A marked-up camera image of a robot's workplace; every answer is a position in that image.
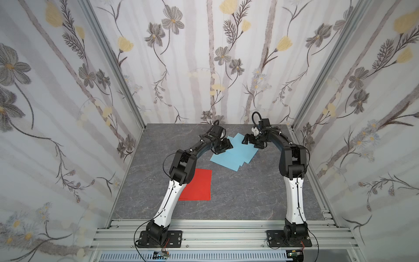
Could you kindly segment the red paper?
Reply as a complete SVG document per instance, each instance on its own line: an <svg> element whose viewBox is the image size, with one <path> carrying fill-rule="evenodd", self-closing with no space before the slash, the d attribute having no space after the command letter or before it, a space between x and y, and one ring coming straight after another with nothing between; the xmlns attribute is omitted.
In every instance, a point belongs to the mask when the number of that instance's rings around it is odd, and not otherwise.
<svg viewBox="0 0 419 262"><path fill-rule="evenodd" d="M179 201L210 201L212 171L196 169L194 178L182 191Z"/></svg>

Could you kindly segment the left circuit board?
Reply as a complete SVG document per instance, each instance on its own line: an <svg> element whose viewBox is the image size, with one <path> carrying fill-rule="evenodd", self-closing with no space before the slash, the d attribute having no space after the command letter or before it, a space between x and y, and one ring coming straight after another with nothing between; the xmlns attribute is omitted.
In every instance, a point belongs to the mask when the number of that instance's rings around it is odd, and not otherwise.
<svg viewBox="0 0 419 262"><path fill-rule="evenodd" d="M168 251L154 251L152 259L169 259L170 254Z"/></svg>

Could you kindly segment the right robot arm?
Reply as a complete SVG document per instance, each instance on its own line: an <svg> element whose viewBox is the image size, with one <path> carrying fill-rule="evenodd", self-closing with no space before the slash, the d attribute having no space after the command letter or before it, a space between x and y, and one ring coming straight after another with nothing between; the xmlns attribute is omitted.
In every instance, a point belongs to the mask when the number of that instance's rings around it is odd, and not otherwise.
<svg viewBox="0 0 419 262"><path fill-rule="evenodd" d="M308 224L303 208L303 183L308 168L308 150L288 138L279 127L271 125L259 112L252 113L254 124L251 134L246 134L242 144L253 144L264 149L272 143L280 151L279 173L284 179L287 193L287 213L283 232L286 246L311 247Z"/></svg>

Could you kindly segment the aluminium front rail frame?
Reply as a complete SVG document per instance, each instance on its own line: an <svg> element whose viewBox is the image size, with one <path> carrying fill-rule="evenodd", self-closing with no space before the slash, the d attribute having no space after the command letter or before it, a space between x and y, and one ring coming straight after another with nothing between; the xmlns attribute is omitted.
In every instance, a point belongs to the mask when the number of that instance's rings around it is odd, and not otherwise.
<svg viewBox="0 0 419 262"><path fill-rule="evenodd" d="M170 230L183 231L181 248L137 248L133 237L145 231L145 221L114 220L98 229L89 247L93 262L292 262L286 251L302 250L304 262L361 262L360 247L350 229L331 220L310 221L312 247L271 248L267 230L280 230L282 221L174 220ZM169 259L152 259L168 251Z"/></svg>

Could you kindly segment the light blue paper top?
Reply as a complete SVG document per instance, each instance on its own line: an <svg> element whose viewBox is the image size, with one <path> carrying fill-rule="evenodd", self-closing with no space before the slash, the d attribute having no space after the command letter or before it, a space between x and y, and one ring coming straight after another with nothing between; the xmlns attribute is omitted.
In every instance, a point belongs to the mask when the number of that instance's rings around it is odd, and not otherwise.
<svg viewBox="0 0 419 262"><path fill-rule="evenodd" d="M233 148L227 150L238 161L249 164L256 155L258 149L253 144L242 144L244 135L237 133L234 137L228 136Z"/></svg>

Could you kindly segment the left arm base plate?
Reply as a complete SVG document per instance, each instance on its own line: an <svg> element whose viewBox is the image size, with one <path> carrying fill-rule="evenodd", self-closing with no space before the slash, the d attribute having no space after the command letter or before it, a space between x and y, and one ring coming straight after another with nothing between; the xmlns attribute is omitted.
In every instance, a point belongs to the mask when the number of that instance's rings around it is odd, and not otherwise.
<svg viewBox="0 0 419 262"><path fill-rule="evenodd" d="M136 238L137 248L181 248L183 241L183 231L169 230L161 236L154 238L148 231L142 231Z"/></svg>

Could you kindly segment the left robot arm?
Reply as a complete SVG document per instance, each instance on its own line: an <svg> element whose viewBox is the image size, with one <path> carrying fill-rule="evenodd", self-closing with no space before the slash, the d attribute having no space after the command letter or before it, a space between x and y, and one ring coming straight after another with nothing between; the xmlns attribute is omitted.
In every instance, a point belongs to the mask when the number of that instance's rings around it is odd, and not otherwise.
<svg viewBox="0 0 419 262"><path fill-rule="evenodd" d="M219 155L233 148L225 135L226 129L216 120L210 129L199 135L199 141L186 150L177 150L167 176L170 179L167 192L155 216L148 220L143 236L134 236L137 248L163 247L169 242L169 227L172 214L180 195L195 175L197 160L207 151Z"/></svg>

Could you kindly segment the left corner aluminium post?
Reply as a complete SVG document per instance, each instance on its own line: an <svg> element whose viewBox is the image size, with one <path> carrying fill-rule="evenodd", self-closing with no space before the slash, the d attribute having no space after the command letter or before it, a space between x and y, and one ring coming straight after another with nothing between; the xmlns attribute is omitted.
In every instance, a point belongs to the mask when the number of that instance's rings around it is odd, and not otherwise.
<svg viewBox="0 0 419 262"><path fill-rule="evenodd" d="M114 54L112 47L100 25L100 22L97 19L97 16L93 10L93 6L91 5L90 1L86 1L86 0L78 0L78 3L81 6L81 9L93 31L94 36L98 40L99 46L102 52L104 53L105 58L109 66L111 67L111 70L114 73L118 84L120 85L120 88L125 97L125 100L128 103L134 115L136 124L142 131L144 131L146 128L146 124L140 114L137 104L134 101L134 98L130 92L129 87L126 81L124 80L121 68L117 60L117 56Z"/></svg>

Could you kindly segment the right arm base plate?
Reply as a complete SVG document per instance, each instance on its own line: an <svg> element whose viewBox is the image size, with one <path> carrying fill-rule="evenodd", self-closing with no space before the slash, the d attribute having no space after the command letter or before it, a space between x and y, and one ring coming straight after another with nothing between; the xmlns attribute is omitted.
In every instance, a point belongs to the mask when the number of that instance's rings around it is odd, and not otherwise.
<svg viewBox="0 0 419 262"><path fill-rule="evenodd" d="M267 243L271 248L312 247L309 236L286 236L283 230L267 230Z"/></svg>

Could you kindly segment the right circuit board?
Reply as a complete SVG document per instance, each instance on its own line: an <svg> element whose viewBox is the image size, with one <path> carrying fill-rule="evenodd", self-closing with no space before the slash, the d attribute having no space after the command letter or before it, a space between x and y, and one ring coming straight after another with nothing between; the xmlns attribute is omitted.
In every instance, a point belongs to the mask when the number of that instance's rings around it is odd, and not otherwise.
<svg viewBox="0 0 419 262"><path fill-rule="evenodd" d="M290 250L286 251L287 258L291 259L292 262L303 262L304 254L302 250Z"/></svg>

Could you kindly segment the corner aluminium post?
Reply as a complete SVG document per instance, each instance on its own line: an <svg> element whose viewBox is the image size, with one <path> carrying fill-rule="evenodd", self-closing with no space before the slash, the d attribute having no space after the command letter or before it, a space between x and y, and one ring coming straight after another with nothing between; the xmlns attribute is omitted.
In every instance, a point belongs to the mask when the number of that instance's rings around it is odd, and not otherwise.
<svg viewBox="0 0 419 262"><path fill-rule="evenodd" d="M91 5L90 1L86 1L86 0L78 0L78 3L81 6L81 9L93 31L94 36L98 40L99 46L102 52L104 53L105 58L109 66L111 67L111 70L114 73L118 84L120 85L120 88L125 97L125 100L128 103L134 115L136 124L142 131L144 131L146 128L146 124L140 114L137 104L134 101L134 98L130 92L129 87L126 81L124 80L121 68L117 60L117 56L114 54L112 47L100 25L100 22L97 19L97 16L93 10L93 6Z"/></svg>
<svg viewBox="0 0 419 262"><path fill-rule="evenodd" d="M345 27L343 28L340 36L336 41L336 44L333 46L331 53L327 57L324 66L322 67L309 93L305 96L305 100L300 107L300 110L296 115L293 124L291 125L293 130L296 130L297 127L303 122L303 118L309 112L309 108L314 103L314 100L322 88L326 77L332 72L333 67L337 63L339 57L342 55L345 46L349 43L351 36L355 33L359 23L362 21L371 3L372 1L362 0L358 1L357 5L355 5Z"/></svg>

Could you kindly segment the circuit board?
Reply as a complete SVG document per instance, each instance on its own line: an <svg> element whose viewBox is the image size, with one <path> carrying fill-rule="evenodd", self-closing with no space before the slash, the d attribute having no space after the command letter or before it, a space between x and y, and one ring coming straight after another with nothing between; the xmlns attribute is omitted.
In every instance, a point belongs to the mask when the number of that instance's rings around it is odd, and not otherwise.
<svg viewBox="0 0 419 262"><path fill-rule="evenodd" d="M169 259L170 254L168 251L154 251L152 259Z"/></svg>
<svg viewBox="0 0 419 262"><path fill-rule="evenodd" d="M292 262L303 262L304 254L302 250L290 250L286 251L287 258L291 259Z"/></svg>

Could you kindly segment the right corner aluminium post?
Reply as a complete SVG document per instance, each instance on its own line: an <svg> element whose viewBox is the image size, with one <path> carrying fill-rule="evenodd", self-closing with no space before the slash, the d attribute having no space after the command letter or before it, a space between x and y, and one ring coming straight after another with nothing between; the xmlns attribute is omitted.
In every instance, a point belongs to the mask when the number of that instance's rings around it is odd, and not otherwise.
<svg viewBox="0 0 419 262"><path fill-rule="evenodd" d="M336 41L336 44L333 46L331 53L327 57L324 66L322 67L309 93L305 96L305 100L300 107L300 110L296 115L293 124L291 125L293 130L296 130L297 127L303 122L303 118L309 112L309 108L314 103L314 100L322 88L326 77L332 72L333 67L337 63L339 57L342 55L345 46L349 43L351 36L355 33L359 23L362 21L371 3L372 1L362 0L358 1L357 5L355 5L345 27L343 28L340 36Z"/></svg>

